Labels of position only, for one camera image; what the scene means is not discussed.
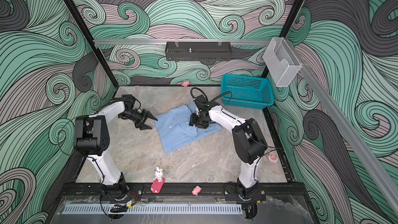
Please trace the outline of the light blue long sleeve shirt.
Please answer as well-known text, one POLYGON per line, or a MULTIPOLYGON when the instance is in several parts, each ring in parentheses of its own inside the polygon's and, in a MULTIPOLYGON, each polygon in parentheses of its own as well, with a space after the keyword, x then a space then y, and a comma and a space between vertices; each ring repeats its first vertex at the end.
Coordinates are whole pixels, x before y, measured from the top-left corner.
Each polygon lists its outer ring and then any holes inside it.
POLYGON ((155 126, 165 153, 170 153, 222 130, 222 127, 216 123, 210 124, 207 129, 190 126, 190 117, 196 113, 196 109, 196 105, 191 103, 156 116, 155 126))

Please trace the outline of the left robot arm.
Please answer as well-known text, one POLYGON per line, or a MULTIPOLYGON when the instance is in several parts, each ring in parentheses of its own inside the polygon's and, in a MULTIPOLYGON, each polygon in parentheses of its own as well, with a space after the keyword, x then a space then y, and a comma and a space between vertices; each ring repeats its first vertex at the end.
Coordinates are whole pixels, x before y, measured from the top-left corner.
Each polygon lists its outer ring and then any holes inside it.
POLYGON ((76 118, 73 147, 92 163, 105 192, 119 191, 125 195, 129 192, 123 173, 117 169, 107 151, 110 146, 108 124, 115 118, 120 118, 132 121, 139 130, 151 130, 152 127, 146 124, 146 120, 157 120, 150 111, 135 107, 138 102, 131 94, 124 94, 94 114, 76 118))

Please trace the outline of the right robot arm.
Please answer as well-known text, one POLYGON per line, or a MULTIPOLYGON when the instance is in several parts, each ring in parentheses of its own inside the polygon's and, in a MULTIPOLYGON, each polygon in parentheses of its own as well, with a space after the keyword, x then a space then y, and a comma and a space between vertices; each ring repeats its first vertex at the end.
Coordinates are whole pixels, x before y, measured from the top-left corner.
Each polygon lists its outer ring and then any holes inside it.
POLYGON ((190 95, 196 105, 196 112, 191 115, 189 125, 207 129, 211 124, 218 124, 232 133, 235 152, 241 160, 237 194, 242 200, 249 201, 257 191, 259 182, 256 171, 268 145, 255 119, 240 118, 217 102, 228 94, 232 95, 232 92, 227 91, 210 100, 202 89, 193 87, 190 95))

